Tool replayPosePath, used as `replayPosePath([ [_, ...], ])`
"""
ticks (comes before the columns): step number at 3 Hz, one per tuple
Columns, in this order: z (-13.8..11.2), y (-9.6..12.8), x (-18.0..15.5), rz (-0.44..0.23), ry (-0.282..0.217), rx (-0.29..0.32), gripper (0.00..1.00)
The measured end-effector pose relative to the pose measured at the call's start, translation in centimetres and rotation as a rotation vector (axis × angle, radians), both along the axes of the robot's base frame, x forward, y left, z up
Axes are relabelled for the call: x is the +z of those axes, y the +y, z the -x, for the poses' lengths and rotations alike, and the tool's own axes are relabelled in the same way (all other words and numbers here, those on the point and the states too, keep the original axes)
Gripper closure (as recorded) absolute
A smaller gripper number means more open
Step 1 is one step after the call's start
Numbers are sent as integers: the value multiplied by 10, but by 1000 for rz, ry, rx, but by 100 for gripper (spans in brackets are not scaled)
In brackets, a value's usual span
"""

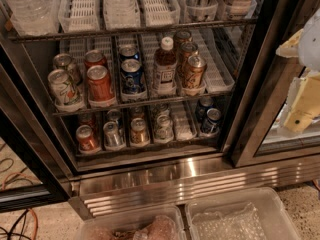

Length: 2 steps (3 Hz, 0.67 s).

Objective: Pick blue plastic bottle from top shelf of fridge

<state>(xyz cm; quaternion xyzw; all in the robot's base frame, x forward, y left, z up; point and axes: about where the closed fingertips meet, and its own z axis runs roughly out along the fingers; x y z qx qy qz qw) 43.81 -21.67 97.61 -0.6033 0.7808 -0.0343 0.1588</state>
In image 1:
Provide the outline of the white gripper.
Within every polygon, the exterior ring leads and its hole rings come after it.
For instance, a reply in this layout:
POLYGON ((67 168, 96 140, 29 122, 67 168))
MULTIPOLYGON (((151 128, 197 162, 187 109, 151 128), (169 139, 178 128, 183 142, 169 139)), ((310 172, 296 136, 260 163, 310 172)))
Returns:
POLYGON ((297 31, 277 48, 276 54, 284 58, 298 56, 301 65, 314 70, 305 77, 293 79, 280 116, 277 133, 283 137, 295 137, 320 115, 320 8, 303 30, 297 31))

